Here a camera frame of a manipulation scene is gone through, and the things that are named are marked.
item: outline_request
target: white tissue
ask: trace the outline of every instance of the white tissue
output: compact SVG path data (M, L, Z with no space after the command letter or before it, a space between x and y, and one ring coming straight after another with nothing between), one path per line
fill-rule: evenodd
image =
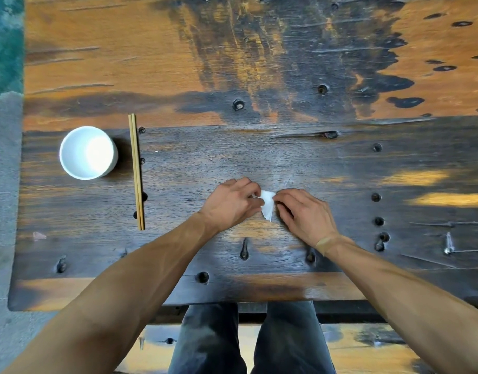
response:
M261 206L261 213L263 214L265 219L268 220L269 222L272 221L273 206L274 206L274 201L272 198L274 195L275 193L273 191L262 190L260 197L258 197L265 201L265 204Z

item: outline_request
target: wooden chopsticks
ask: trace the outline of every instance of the wooden chopsticks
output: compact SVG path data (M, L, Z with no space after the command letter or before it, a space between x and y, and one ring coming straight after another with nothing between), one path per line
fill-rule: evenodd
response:
M143 217L142 201L142 177L140 176L140 157L139 157L139 137L136 129L135 114L128 115L130 125L130 139L132 141L132 160L133 177L135 179L135 201L136 201L136 220L139 224L139 230L145 230L145 219Z

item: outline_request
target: wooden table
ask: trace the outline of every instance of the wooden table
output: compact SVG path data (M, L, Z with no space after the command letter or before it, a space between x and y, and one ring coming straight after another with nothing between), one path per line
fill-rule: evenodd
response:
M64 307L241 176L306 188L364 249L478 299L478 0L26 0L26 18L10 309ZM80 125L113 137L110 175L61 169ZM166 305L362 298L277 216L256 216L199 251Z

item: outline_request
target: white bowl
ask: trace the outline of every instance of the white bowl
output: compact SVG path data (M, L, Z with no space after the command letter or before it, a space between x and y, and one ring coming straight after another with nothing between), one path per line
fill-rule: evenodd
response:
M117 163L117 147L102 130L83 126L66 135L59 159L67 174L77 179L105 176Z

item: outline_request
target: jeans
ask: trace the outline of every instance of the jeans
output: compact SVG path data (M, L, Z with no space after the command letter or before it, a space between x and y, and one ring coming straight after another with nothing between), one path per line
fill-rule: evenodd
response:
M190 306L168 374L246 374L236 303ZM334 374L313 302L269 302L251 374Z

